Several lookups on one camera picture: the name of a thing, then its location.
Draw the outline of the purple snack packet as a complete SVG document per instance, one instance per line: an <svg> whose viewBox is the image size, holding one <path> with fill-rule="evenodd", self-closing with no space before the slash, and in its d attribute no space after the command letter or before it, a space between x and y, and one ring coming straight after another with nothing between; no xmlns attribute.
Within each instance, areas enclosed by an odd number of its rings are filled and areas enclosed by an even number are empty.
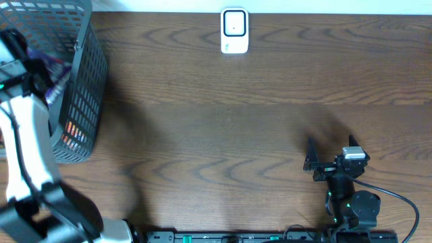
<svg viewBox="0 0 432 243"><path fill-rule="evenodd" d="M48 106L52 106L65 90L72 72L72 64L36 49L27 48L27 54L31 59L41 59L49 73L53 87L45 93L45 100Z"/></svg>

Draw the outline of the small orange snack packet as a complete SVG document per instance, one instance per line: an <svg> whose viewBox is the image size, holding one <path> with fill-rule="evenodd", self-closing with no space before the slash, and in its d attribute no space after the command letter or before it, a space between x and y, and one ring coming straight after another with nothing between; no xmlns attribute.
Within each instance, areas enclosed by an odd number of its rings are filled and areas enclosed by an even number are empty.
<svg viewBox="0 0 432 243"><path fill-rule="evenodd" d="M61 139L68 143L70 138L77 138L80 142L86 141L86 134L83 130L81 130L76 124L74 124L72 121L68 121L65 125L65 133L66 135L62 135Z"/></svg>

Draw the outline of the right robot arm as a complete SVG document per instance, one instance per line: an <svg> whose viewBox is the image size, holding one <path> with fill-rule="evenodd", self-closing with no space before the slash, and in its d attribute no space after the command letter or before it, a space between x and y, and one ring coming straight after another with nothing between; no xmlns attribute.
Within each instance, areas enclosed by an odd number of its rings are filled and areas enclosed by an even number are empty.
<svg viewBox="0 0 432 243"><path fill-rule="evenodd" d="M325 208L333 225L317 234L317 242L370 242L377 226L381 199L367 190L355 190L354 180L365 172L369 155L348 137L348 146L332 162L320 162L315 141L308 139L303 170L313 172L313 180L327 183Z"/></svg>

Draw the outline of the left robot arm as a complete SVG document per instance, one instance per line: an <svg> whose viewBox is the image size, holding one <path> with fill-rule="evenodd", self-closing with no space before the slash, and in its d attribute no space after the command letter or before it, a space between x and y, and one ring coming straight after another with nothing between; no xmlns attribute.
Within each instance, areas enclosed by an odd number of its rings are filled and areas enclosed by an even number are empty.
<svg viewBox="0 0 432 243"><path fill-rule="evenodd" d="M1 229L16 242L141 242L125 219L103 219L97 206L65 183L50 142L49 106L63 79L53 58L31 56L16 29L1 31L1 133L8 162Z"/></svg>

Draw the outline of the white barcode scanner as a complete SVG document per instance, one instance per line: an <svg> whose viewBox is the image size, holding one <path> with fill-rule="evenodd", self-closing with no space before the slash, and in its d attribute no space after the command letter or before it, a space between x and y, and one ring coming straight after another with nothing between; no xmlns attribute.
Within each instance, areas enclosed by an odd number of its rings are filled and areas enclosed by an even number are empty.
<svg viewBox="0 0 432 243"><path fill-rule="evenodd" d="M241 7L225 8L220 14L221 52L244 54L249 45L249 15Z"/></svg>

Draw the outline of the dark grey plastic mesh basket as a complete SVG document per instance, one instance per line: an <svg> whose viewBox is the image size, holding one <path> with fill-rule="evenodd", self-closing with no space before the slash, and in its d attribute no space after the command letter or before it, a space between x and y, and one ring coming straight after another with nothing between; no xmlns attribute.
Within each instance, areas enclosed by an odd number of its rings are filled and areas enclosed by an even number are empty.
<svg viewBox="0 0 432 243"><path fill-rule="evenodd" d="M31 49L72 64L63 94L50 107L53 154L58 163L80 163L90 157L101 114L107 61L90 19L90 0L4 0L1 29L21 32ZM61 136L67 122L86 134L86 141Z"/></svg>

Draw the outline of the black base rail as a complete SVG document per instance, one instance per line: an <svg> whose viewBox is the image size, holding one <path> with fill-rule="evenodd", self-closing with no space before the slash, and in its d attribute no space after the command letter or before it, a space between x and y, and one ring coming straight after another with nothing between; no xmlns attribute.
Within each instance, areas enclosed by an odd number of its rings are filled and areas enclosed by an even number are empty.
<svg viewBox="0 0 432 243"><path fill-rule="evenodd" d="M276 243L276 242L369 242L396 243L395 233L338 233L334 237L322 233L289 231L288 233L194 233L194 232L147 232L145 239L149 243Z"/></svg>

